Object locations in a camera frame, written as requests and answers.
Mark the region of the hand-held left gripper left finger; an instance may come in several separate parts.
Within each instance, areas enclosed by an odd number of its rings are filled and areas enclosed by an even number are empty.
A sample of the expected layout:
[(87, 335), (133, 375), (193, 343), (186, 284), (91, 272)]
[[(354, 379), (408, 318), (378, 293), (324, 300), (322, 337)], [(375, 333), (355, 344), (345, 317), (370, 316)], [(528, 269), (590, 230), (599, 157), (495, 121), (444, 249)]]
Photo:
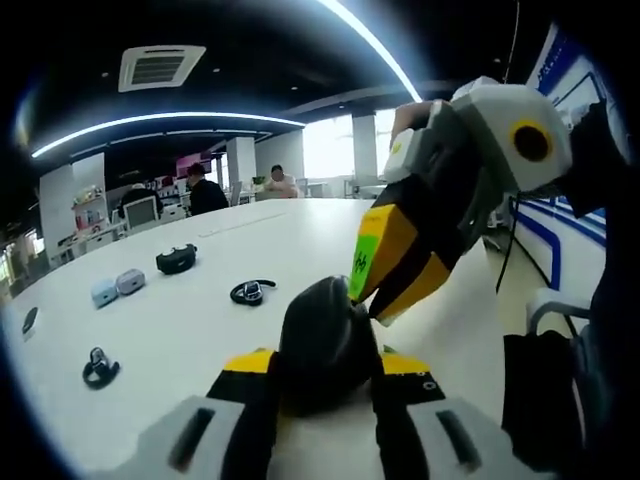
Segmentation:
[(275, 444), (278, 354), (229, 360), (208, 393), (192, 396), (146, 430), (135, 479), (264, 479)]

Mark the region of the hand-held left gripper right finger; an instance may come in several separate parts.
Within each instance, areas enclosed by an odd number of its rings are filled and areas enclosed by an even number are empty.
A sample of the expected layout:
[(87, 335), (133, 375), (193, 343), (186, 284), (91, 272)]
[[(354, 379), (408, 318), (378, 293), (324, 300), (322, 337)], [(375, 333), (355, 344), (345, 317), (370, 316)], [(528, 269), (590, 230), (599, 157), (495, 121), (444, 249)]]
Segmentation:
[(422, 361), (384, 352), (372, 377), (376, 441), (387, 479), (529, 479), (508, 434), (447, 398)]

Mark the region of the person's right hand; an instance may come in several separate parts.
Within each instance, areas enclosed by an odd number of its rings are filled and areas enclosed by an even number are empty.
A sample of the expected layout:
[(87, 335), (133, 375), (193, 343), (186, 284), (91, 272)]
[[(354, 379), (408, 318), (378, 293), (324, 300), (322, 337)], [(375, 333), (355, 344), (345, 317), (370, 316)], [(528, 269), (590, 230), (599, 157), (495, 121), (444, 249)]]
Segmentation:
[(429, 100), (402, 105), (395, 110), (389, 146), (406, 130), (424, 128), (435, 105), (447, 104), (446, 100)]

